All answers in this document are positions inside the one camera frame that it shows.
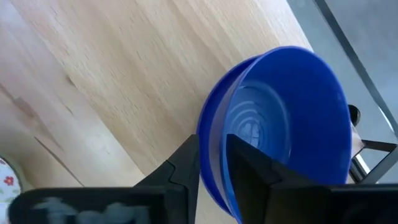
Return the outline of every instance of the blue bowl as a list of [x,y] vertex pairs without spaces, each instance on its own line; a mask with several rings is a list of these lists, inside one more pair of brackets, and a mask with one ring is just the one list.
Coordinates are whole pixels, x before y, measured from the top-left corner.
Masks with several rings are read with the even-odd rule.
[[[202,116],[198,125],[202,177],[221,207],[241,223],[226,160],[228,133],[321,184],[345,183],[351,123],[343,90],[325,62],[305,49],[280,47],[238,65],[228,77],[212,92],[220,94],[218,105],[203,108],[213,117]],[[207,133],[202,122],[209,122]]]

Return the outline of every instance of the wooden table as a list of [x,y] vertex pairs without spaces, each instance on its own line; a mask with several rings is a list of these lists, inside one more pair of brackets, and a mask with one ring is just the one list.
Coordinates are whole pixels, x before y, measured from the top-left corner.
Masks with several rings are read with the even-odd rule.
[[[34,187],[132,186],[280,45],[311,48],[285,0],[0,0],[0,154]],[[234,223],[199,191],[198,223]]]

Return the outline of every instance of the wooden surface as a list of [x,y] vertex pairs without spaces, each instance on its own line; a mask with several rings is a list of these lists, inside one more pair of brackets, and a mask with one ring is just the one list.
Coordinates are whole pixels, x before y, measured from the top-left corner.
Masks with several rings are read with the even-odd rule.
[[[285,0],[0,0],[0,154],[34,187],[134,185],[280,45],[310,49]],[[234,222],[199,191],[198,223]]]

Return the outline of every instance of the gray floor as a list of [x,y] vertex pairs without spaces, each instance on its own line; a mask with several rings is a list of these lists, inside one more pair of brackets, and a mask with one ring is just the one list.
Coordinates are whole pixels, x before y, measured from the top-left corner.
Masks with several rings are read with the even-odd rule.
[[[357,126],[363,139],[397,142],[394,133],[356,73],[348,57],[313,0],[288,0],[315,53],[330,64],[345,91],[348,103],[361,111]],[[398,119],[398,1],[326,0],[372,81]],[[372,169],[386,153],[361,153]],[[379,182],[398,182],[398,165]]]

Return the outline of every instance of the red flower pattern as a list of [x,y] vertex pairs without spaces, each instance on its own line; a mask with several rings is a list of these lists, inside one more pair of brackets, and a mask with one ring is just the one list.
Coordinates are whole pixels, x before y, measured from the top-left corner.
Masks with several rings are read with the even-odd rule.
[[14,185],[14,178],[7,176],[4,179],[4,183],[6,183],[8,186],[12,186],[12,185]]

